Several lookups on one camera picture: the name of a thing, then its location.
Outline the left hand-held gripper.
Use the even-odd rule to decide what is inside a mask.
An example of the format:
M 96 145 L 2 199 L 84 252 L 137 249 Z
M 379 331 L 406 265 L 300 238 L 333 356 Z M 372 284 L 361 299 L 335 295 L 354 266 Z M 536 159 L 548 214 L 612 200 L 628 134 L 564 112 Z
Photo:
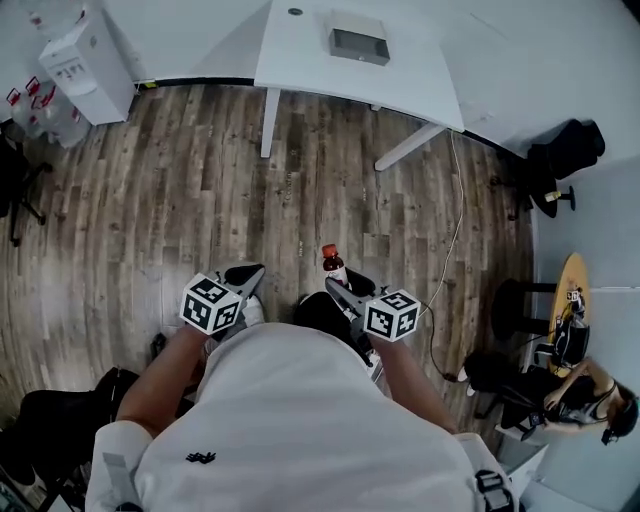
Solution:
M 265 275 L 259 263 L 227 264 L 198 273 L 182 293 L 180 318 L 206 335 L 235 335 L 264 321 L 256 290 Z

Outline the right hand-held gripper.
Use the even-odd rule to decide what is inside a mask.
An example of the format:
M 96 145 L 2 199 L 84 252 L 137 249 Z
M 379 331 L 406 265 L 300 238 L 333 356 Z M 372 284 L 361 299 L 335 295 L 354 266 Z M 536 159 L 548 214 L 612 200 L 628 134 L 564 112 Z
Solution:
M 396 342 L 416 331 L 421 302 L 404 289 L 376 294 L 376 283 L 351 268 L 346 268 L 350 288 L 327 277 L 325 288 L 351 323 L 355 340 L 373 335 L 387 342 Z

